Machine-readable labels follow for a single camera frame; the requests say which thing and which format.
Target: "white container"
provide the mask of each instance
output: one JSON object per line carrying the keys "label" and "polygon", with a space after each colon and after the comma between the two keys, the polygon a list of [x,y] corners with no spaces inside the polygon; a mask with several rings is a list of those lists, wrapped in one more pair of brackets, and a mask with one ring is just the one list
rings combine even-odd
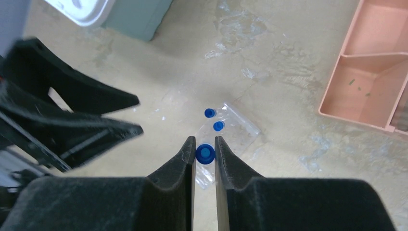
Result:
{"label": "white container", "polygon": [[115,0],[45,0],[81,27],[99,27],[108,17]]}

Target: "black plastic part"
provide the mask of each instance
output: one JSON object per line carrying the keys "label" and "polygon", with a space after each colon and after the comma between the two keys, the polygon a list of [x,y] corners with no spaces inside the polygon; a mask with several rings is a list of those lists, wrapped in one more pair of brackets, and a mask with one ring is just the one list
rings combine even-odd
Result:
{"label": "black plastic part", "polygon": [[[0,148],[15,144],[39,164],[68,171],[142,128],[101,114],[139,104],[135,95],[68,66],[38,39],[18,41],[0,61]],[[48,95],[53,88],[73,110]]]}
{"label": "black plastic part", "polygon": [[218,230],[394,231],[361,180],[267,179],[216,137]]}
{"label": "black plastic part", "polygon": [[50,174],[18,153],[0,150],[0,226],[20,192],[33,180]]}
{"label": "black plastic part", "polygon": [[195,138],[145,178],[37,179],[0,231],[191,231]]}

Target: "small blue cap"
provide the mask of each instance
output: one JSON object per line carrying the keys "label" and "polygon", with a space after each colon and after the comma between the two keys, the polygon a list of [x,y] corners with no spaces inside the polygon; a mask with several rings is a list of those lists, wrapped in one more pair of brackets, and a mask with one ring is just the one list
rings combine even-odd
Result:
{"label": "small blue cap", "polygon": [[213,162],[215,157],[216,152],[214,151],[214,148],[207,143],[201,144],[195,151],[195,158],[197,158],[198,162],[203,165],[210,164],[211,162]]}
{"label": "small blue cap", "polygon": [[207,118],[213,118],[213,117],[216,116],[216,114],[217,114],[217,112],[212,108],[207,108],[204,111],[204,116],[207,117]]}
{"label": "small blue cap", "polygon": [[225,127],[225,124],[222,121],[215,122],[213,125],[213,128],[215,131],[221,131],[224,127]]}

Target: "concrete floor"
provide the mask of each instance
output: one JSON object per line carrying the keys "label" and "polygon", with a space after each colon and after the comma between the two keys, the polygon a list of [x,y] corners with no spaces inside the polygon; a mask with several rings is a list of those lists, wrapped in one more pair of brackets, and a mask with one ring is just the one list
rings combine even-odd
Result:
{"label": "concrete floor", "polygon": [[[205,108],[228,101],[262,130],[243,155],[260,174],[366,180],[408,230],[408,143],[316,114],[357,3],[175,0],[145,43],[82,29],[34,0],[26,36],[141,101],[109,116],[140,124],[143,136],[66,175],[146,176],[197,132]],[[215,186],[195,196],[195,230],[217,230]]]}

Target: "blue bottle cap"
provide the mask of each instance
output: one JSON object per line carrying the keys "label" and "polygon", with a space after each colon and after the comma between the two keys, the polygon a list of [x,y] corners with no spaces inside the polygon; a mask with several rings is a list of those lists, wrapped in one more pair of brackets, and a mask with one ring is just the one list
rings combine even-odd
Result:
{"label": "blue bottle cap", "polygon": [[203,165],[210,164],[215,157],[216,152],[214,151],[214,148],[207,143],[201,144],[195,151],[195,158],[197,158],[197,161]]}
{"label": "blue bottle cap", "polygon": [[223,121],[215,122],[213,125],[213,128],[215,131],[221,131],[224,127],[225,127],[225,124]]}
{"label": "blue bottle cap", "polygon": [[207,108],[204,111],[204,116],[207,117],[207,118],[213,118],[213,117],[216,116],[216,114],[217,114],[217,112],[212,108]]}

